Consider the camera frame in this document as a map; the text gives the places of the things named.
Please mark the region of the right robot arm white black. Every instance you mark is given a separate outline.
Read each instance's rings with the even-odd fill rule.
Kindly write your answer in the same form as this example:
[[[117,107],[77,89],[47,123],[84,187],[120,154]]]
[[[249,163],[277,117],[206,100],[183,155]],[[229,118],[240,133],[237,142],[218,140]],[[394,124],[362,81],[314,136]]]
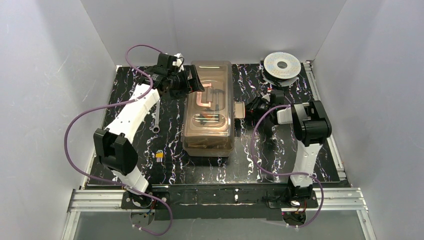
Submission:
[[[297,140],[296,159],[283,199],[307,200],[313,193],[312,174],[318,153],[331,136],[332,125],[320,100],[285,104],[285,99],[282,90],[271,90],[248,103],[245,113],[255,117],[258,124],[269,118],[274,125],[292,125]]]

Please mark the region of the beige plastic tool box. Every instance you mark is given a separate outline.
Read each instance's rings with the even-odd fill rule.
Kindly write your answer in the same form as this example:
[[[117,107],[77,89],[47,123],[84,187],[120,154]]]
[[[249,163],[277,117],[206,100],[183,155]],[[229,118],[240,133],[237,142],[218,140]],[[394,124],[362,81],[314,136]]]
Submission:
[[[234,98],[230,61],[192,61],[204,91],[187,96],[182,148],[191,157],[228,157],[235,145],[235,119],[245,117]]]

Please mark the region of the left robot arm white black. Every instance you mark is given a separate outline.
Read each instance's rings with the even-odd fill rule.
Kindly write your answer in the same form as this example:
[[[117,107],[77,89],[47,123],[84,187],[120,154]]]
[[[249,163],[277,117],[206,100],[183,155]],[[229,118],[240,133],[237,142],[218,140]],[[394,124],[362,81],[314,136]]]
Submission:
[[[161,96],[184,98],[193,92],[203,92],[199,75],[193,65],[184,67],[181,53],[160,53],[157,63],[145,70],[135,85],[130,103],[104,129],[93,134],[98,161],[112,171],[134,194],[144,193],[149,186],[137,166],[138,154],[133,147],[135,134],[146,115],[160,102]]]

